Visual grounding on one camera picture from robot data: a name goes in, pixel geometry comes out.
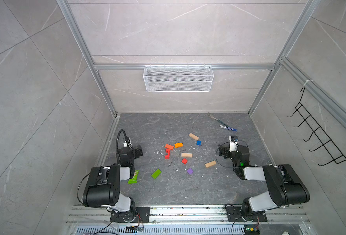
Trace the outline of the natural wood block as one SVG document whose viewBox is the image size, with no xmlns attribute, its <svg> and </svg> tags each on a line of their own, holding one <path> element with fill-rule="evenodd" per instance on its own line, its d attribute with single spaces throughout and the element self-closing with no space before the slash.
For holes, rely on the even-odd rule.
<svg viewBox="0 0 346 235">
<path fill-rule="evenodd" d="M 190 134 L 189 134 L 189 137 L 192 138 L 192 139 L 195 140 L 195 141 L 198 141 L 198 140 L 199 140 L 199 137 L 196 136 L 196 135 L 194 135 L 193 133 L 190 133 Z"/>
<path fill-rule="evenodd" d="M 183 157 L 183 158 L 192 158 L 193 157 L 193 153 L 182 153 L 181 154 L 181 156 Z"/>
<path fill-rule="evenodd" d="M 205 167 L 206 168 L 210 168 L 210 167 L 213 167 L 217 164 L 217 162 L 215 160 L 211 161 L 211 162 L 208 162 L 205 164 Z"/>
</svg>

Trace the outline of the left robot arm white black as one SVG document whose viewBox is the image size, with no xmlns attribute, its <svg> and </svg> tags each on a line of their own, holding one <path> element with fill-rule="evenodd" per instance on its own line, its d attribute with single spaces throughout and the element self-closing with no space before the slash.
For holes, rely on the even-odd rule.
<svg viewBox="0 0 346 235">
<path fill-rule="evenodd" d="M 78 201 L 91 208 L 105 207 L 116 218 L 132 222 L 137 217 L 135 201 L 121 194 L 120 182 L 130 180 L 135 174 L 135 159 L 143 156 L 140 145 L 132 146 L 130 137 L 121 129 L 116 137 L 115 153 L 117 162 L 110 166 L 97 166 L 90 170 L 82 197 Z"/>
</svg>

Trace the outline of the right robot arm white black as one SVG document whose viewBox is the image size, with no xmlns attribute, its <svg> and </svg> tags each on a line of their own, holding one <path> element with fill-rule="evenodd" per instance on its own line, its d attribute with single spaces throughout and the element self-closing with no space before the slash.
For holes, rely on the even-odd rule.
<svg viewBox="0 0 346 235">
<path fill-rule="evenodd" d="M 261 181 L 266 183 L 267 191 L 257 196 L 245 198 L 242 205 L 234 207 L 230 216 L 234 221 L 261 221 L 268 210 L 285 206 L 303 204 L 310 201 L 310 193 L 294 169 L 289 164 L 252 166 L 250 164 L 250 149 L 247 144 L 239 144 L 237 136 L 230 136 L 229 141 L 218 145 L 215 156 L 230 159 L 229 168 L 245 181 Z"/>
</svg>

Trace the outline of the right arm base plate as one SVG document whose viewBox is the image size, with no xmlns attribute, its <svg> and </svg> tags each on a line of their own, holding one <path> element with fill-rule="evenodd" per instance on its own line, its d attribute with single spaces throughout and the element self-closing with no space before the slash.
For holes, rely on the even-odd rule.
<svg viewBox="0 0 346 235">
<path fill-rule="evenodd" d="M 241 206 L 225 206 L 226 215 L 229 222 L 267 222 L 265 212 L 254 212 Z"/>
</svg>

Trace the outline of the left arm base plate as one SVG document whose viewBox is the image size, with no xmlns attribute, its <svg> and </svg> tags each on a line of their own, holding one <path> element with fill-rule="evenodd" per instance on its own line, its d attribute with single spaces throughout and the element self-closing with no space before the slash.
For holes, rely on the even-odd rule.
<svg viewBox="0 0 346 235">
<path fill-rule="evenodd" d="M 150 210 L 150 207 L 136 207 L 127 212 L 112 211 L 109 222 L 147 223 L 149 222 Z"/>
</svg>

